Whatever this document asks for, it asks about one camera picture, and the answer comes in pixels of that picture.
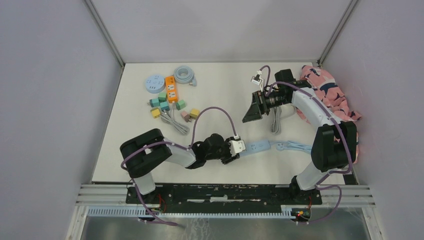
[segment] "light blue round socket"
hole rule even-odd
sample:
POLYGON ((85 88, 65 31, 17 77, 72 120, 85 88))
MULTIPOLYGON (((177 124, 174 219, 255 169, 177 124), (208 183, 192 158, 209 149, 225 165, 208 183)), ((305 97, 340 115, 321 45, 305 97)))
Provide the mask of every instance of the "light blue round socket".
POLYGON ((158 94, 165 89, 165 78, 161 75, 152 75, 146 79, 145 87, 151 94, 158 94))

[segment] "white wall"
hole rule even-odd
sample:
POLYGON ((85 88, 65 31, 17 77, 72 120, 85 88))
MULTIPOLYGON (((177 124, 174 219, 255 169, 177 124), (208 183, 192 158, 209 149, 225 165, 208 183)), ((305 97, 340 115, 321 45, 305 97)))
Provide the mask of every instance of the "white wall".
POLYGON ((349 0, 93 2, 126 63, 311 62, 320 57, 349 4, 349 0))
POLYGON ((424 1, 361 1, 324 68, 363 114, 358 174, 387 239, 422 239, 424 1))
POLYGON ((64 238, 119 74, 82 0, 0 3, 0 239, 64 238))

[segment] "power strip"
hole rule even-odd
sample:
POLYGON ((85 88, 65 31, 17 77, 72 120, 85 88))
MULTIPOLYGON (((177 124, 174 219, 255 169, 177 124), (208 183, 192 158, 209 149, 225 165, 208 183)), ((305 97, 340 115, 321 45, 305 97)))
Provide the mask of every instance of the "power strip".
POLYGON ((240 152, 240 157, 256 154, 259 152, 267 151, 271 149, 270 141, 268 140, 260 140, 254 141, 250 143, 246 143, 246 151, 240 152))

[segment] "gray cable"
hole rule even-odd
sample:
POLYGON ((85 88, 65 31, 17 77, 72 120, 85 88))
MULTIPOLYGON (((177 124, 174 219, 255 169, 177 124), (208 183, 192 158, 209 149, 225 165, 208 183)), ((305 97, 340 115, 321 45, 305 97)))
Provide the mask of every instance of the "gray cable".
POLYGON ((293 116, 295 113, 296 113, 296 107, 293 106, 293 112, 291 114, 281 117, 281 106, 276 106, 272 108, 272 114, 274 116, 274 119, 272 120, 272 123, 271 123, 271 133, 273 135, 281 134, 281 120, 288 118, 290 116, 293 116))
POLYGON ((175 120, 174 117, 175 104, 173 103, 169 111, 162 111, 160 119, 162 122, 171 124, 180 134, 187 135, 190 132, 190 128, 184 124, 181 124, 175 120))

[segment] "patterned fabric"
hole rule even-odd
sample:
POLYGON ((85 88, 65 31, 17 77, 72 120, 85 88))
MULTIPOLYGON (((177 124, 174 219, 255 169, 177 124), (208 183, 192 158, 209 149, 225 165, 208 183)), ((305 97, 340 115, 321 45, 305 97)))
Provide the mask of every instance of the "patterned fabric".
MULTIPOLYGON (((343 121, 357 121, 362 115, 357 111, 352 111, 349 109, 348 100, 343 94, 339 86, 337 86, 334 77, 326 70, 321 69, 315 66, 304 65, 302 67, 302 73, 300 75, 300 80, 307 80, 308 83, 312 86, 313 90, 318 99, 324 103, 327 108, 329 108, 334 115, 341 118, 343 121)), ((306 120, 305 115, 297 109, 297 114, 303 120, 306 120)), ((356 134, 356 143, 358 143, 358 134, 356 134)), ((356 144, 356 161, 358 160, 359 148, 356 144)))

